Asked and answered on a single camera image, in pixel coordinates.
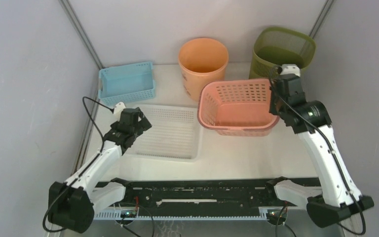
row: black cable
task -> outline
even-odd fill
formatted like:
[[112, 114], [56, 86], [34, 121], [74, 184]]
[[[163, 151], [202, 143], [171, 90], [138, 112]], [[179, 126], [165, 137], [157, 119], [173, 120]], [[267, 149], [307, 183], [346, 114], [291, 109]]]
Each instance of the black cable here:
[[352, 198], [352, 200], [354, 201], [355, 205], [357, 206], [358, 208], [358, 212], [360, 214], [360, 217], [361, 217], [361, 222], [362, 222], [362, 232], [361, 233], [356, 233], [352, 230], [349, 230], [347, 229], [345, 226], [341, 225], [340, 223], [337, 223], [339, 226], [341, 226], [344, 230], [346, 230], [347, 232], [350, 232], [354, 235], [358, 235], [358, 236], [363, 236], [365, 234], [365, 232], [367, 231], [366, 230], [366, 224], [365, 224], [365, 218], [364, 218], [364, 214], [363, 214], [363, 211], [361, 209], [361, 207], [359, 206], [356, 198], [354, 197], [354, 195], [352, 195], [351, 193], [351, 188], [349, 187], [349, 184], [348, 182], [346, 181], [346, 178], [345, 178], [345, 175], [343, 174], [342, 172], [342, 168], [341, 168], [341, 165], [339, 164], [339, 161], [338, 161], [338, 158], [336, 157], [335, 155], [335, 150], [333, 149], [332, 147], [332, 144], [331, 142], [329, 141], [329, 139], [325, 136], [325, 134], [318, 128], [316, 127], [314, 124], [312, 124], [311, 122], [309, 122], [307, 119], [305, 119], [299, 112], [296, 111], [296, 109], [294, 109], [290, 104], [287, 103], [287, 101], [284, 100], [284, 98], [282, 98], [282, 96], [278, 93], [278, 91], [274, 88], [274, 84], [272, 83], [272, 79], [271, 79], [271, 76], [273, 74], [273, 72], [275, 71], [276, 68], [278, 68], [279, 65], [274, 65], [270, 71], [269, 71], [269, 74], [268, 74], [268, 80], [269, 80], [269, 83], [270, 83], [270, 86], [271, 86], [271, 91], [274, 92], [279, 98], [280, 100], [291, 110], [293, 111], [299, 118], [301, 118], [305, 123], [307, 123], [310, 127], [312, 127], [314, 130], [316, 130], [321, 136], [322, 138], [325, 140], [326, 144], [328, 145], [329, 147], [329, 151], [331, 152], [332, 154], [332, 157], [336, 163], [336, 166], [338, 168], [338, 171], [339, 171], [339, 174], [341, 175], [341, 178], [342, 178], [342, 181], [343, 181], [343, 184], [345, 185], [346, 187], [346, 190], [348, 191], [348, 194], [349, 196]]
[[78, 175], [78, 177], [76, 179], [74, 179], [70, 184], [69, 186], [67, 186], [55, 199], [54, 201], [49, 205], [47, 211], [45, 212], [44, 214], [44, 217], [43, 217], [43, 229], [49, 233], [56, 233], [56, 232], [60, 232], [60, 231], [64, 231], [66, 228], [61, 228], [61, 229], [58, 229], [58, 230], [50, 230], [49, 228], [47, 228], [47, 226], [45, 225], [46, 224], [46, 219], [48, 217], [48, 213], [50, 212], [50, 209], [53, 207], [53, 205], [59, 200], [59, 198], [70, 188], [72, 187], [72, 185], [74, 183], [76, 183], [76, 181], [78, 180], [78, 178], [80, 178], [84, 173], [85, 171], [96, 161], [96, 159], [101, 155], [101, 152], [102, 150], [104, 149], [104, 136], [102, 135], [102, 132], [101, 130], [99, 129], [99, 127], [97, 126], [97, 124], [95, 123], [94, 119], [92, 118], [92, 115], [91, 113], [89, 112], [88, 110], [88, 107], [86, 106], [85, 104], [85, 99], [88, 99], [94, 103], [97, 103], [98, 105], [101, 105], [102, 107], [106, 108], [106, 109], [109, 109], [111, 112], [114, 112], [114, 109], [111, 109], [101, 103], [99, 103], [98, 101], [94, 100], [94, 99], [91, 99], [87, 96], [83, 96], [82, 97], [82, 103], [83, 103], [83, 106], [85, 107], [85, 110], [86, 110], [86, 113], [88, 114], [89, 116], [89, 119], [91, 120], [92, 124], [95, 126], [95, 128], [97, 129], [99, 135], [101, 136], [101, 140], [102, 140], [102, 144], [101, 144], [101, 148], [99, 150], [99, 153], [92, 159], [92, 161], [85, 167], [85, 169], [83, 169], [83, 171]]
[[288, 203], [286, 203], [282, 208], [281, 208], [281, 211], [280, 213], [278, 214], [278, 219], [277, 219], [277, 223], [275, 224], [275, 237], [278, 237], [278, 225], [280, 223], [280, 217], [282, 216], [282, 213], [284, 212], [284, 210], [287, 208], [288, 206]]
[[[132, 205], [132, 206], [138, 206], [140, 208], [142, 208], [144, 211], [146, 211], [149, 216], [151, 217], [151, 220], [152, 220], [152, 237], [154, 236], [154, 219], [153, 219], [153, 216], [152, 214], [143, 206], [139, 205], [139, 204], [135, 204], [135, 203], [130, 203], [130, 202], [120, 202], [120, 205]], [[125, 228], [126, 230], [128, 230], [130, 233], [134, 234], [135, 236], [137, 237], [141, 237], [139, 236], [138, 234], [134, 233], [133, 231], [131, 231], [129, 228], [126, 228], [124, 225], [122, 226], [123, 228]]]
[[289, 229], [291, 233], [293, 233], [294, 237], [297, 237], [296, 233], [293, 231], [293, 229], [291, 229], [291, 227], [289, 227], [287, 224], [284, 224], [284, 226], [287, 227], [287, 229]]

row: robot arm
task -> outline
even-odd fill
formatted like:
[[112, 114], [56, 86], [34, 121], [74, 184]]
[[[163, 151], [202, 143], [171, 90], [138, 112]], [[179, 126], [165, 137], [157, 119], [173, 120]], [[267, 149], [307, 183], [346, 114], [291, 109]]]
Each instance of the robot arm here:
[[123, 103], [114, 108], [117, 121], [105, 134], [103, 149], [64, 183], [54, 182], [49, 189], [48, 220], [64, 228], [85, 232], [94, 215], [123, 200], [125, 187], [110, 182], [94, 191], [107, 170], [130, 148], [144, 131], [152, 127], [139, 108], [126, 109]]
[[306, 101], [299, 68], [283, 65], [271, 83], [269, 111], [279, 115], [303, 141], [322, 190], [307, 189], [280, 177], [267, 184], [270, 193], [306, 209], [322, 228], [373, 207], [373, 199], [361, 194], [343, 163], [325, 106], [319, 101]]

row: pink basket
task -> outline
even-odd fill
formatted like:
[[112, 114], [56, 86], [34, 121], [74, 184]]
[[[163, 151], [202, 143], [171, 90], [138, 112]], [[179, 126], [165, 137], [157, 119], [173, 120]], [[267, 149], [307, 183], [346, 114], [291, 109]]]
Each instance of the pink basket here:
[[201, 92], [198, 121], [227, 136], [266, 136], [279, 117], [269, 113], [267, 79], [216, 81]]

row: white basket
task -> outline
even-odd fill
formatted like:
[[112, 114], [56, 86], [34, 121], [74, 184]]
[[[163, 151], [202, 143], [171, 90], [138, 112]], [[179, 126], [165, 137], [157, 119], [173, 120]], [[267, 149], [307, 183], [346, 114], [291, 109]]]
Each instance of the white basket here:
[[197, 108], [138, 105], [152, 124], [124, 154], [140, 158], [194, 161], [201, 150]]

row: blue basket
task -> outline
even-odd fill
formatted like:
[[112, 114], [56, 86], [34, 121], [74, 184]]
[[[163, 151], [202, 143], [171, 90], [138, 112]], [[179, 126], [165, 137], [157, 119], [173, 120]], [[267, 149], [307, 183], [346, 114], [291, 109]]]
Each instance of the blue basket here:
[[135, 102], [152, 99], [155, 96], [152, 62], [135, 63], [110, 67], [99, 71], [102, 90], [99, 99], [107, 106], [119, 102]]

